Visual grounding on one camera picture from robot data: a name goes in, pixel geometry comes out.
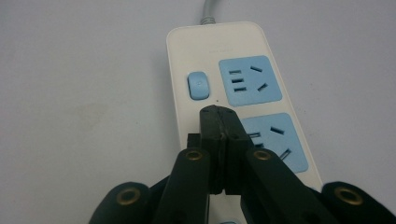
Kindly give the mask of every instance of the gray cable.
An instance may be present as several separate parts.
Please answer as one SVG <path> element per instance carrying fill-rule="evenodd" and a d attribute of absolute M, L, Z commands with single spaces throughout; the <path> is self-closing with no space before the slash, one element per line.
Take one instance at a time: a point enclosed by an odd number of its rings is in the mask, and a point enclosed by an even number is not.
<path fill-rule="evenodd" d="M 210 15 L 210 9 L 212 7 L 212 0 L 205 0 L 204 3 L 204 16 L 201 19 L 201 25 L 215 24 L 215 18 Z"/>

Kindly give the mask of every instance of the screw hole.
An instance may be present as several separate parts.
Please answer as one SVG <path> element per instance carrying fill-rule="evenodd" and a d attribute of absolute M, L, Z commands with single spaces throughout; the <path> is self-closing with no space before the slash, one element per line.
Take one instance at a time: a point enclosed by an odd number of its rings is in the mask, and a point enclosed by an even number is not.
<path fill-rule="evenodd" d="M 354 190 L 345 187 L 338 187 L 334 190 L 335 196 L 345 203 L 361 205 L 363 198 Z"/>
<path fill-rule="evenodd" d="M 254 157 L 256 157 L 257 159 L 259 159 L 261 161 L 267 161 L 267 160 L 271 159 L 271 155 L 266 151 L 261 151 L 261 150 L 255 151 L 253 155 L 254 155 Z"/>
<path fill-rule="evenodd" d="M 123 189 L 117 194 L 117 203 L 120 205 L 129 205 L 135 203 L 140 198 L 140 190 L 136 188 Z"/>
<path fill-rule="evenodd" d="M 186 154 L 187 159 L 189 159 L 190 161 L 198 161 L 200 160 L 204 155 L 202 155 L 201 152 L 199 151 L 189 151 Z"/>

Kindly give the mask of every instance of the power strip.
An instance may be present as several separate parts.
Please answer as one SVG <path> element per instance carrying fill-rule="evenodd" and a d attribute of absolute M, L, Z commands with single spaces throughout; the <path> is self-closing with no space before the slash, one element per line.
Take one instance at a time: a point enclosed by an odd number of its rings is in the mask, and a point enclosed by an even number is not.
<path fill-rule="evenodd" d="M 199 132 L 208 105 L 234 110 L 256 147 L 273 150 L 313 189 L 322 183 L 274 57 L 259 25 L 232 22 L 176 28 L 167 49 L 180 149 Z M 211 197 L 210 222 L 244 220 L 235 196 Z"/>

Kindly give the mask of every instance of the two-prong slot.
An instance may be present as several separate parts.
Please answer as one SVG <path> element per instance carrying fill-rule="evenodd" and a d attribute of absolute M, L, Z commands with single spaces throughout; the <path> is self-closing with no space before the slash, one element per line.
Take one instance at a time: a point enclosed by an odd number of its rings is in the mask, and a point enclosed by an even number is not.
<path fill-rule="evenodd" d="M 260 133 L 248 133 L 247 134 L 251 139 L 259 138 L 262 135 Z M 264 143 L 255 144 L 254 147 L 264 148 Z"/>
<path fill-rule="evenodd" d="M 232 71 L 229 71 L 229 74 L 232 75 L 232 76 L 241 75 L 241 74 L 242 74 L 242 71 L 241 71 L 241 70 L 232 70 Z M 243 82 L 245 82 L 245 80 L 244 80 L 243 78 L 240 77 L 240 78 L 233 78 L 233 79 L 231 79 L 231 82 L 232 82 L 233 84 L 238 84 L 238 83 L 243 83 Z M 246 87 L 233 88 L 233 91 L 234 91 L 234 92 L 247 91 L 247 88 L 246 88 Z"/>

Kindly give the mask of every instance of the white power strip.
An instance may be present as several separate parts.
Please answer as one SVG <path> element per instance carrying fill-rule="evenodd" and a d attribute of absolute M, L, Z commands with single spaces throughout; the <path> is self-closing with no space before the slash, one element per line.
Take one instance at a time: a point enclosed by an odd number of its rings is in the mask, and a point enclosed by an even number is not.
<path fill-rule="evenodd" d="M 176 28 L 167 37 L 180 149 L 208 105 L 234 110 L 256 147 L 273 150 L 308 187 L 322 183 L 260 26 L 233 22 Z M 244 221 L 236 196 L 211 197 L 210 222 Z"/>

